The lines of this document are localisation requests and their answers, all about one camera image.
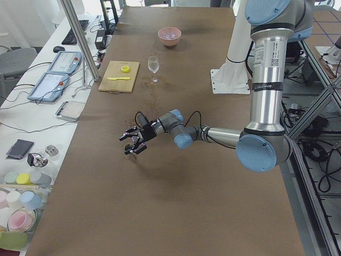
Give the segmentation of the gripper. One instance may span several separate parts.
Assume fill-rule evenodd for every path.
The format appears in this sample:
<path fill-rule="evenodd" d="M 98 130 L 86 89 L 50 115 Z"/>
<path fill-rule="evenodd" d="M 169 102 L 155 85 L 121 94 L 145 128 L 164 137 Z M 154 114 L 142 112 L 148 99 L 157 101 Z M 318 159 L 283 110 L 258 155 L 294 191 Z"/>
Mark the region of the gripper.
<path fill-rule="evenodd" d="M 144 150 L 146 150 L 145 141 L 149 141 L 157 136 L 153 126 L 151 123 L 148 123 L 142 126 L 141 129 L 138 127 L 132 127 L 126 130 L 123 135 L 119 138 L 119 141 L 124 141 L 126 139 L 132 139 L 132 144 L 134 146 L 134 150 L 132 153 L 140 154 Z"/>

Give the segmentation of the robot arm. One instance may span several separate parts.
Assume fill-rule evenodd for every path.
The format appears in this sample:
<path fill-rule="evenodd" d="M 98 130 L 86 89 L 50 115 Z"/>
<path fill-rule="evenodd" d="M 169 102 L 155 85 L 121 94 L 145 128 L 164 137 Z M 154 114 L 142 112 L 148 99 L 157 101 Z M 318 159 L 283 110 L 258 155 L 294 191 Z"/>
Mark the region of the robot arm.
<path fill-rule="evenodd" d="M 177 109 L 152 121 L 138 112 L 137 125 L 123 134 L 132 139 L 125 154 L 139 154 L 147 141 L 168 133 L 181 149 L 194 141 L 234 149 L 242 165 L 254 172 L 285 162 L 292 152 L 280 124 L 287 44 L 311 35 L 313 13 L 313 1 L 241 1 L 226 61 L 211 70 L 210 79 L 214 93 L 251 95 L 248 124 L 241 131 L 188 126 Z"/>

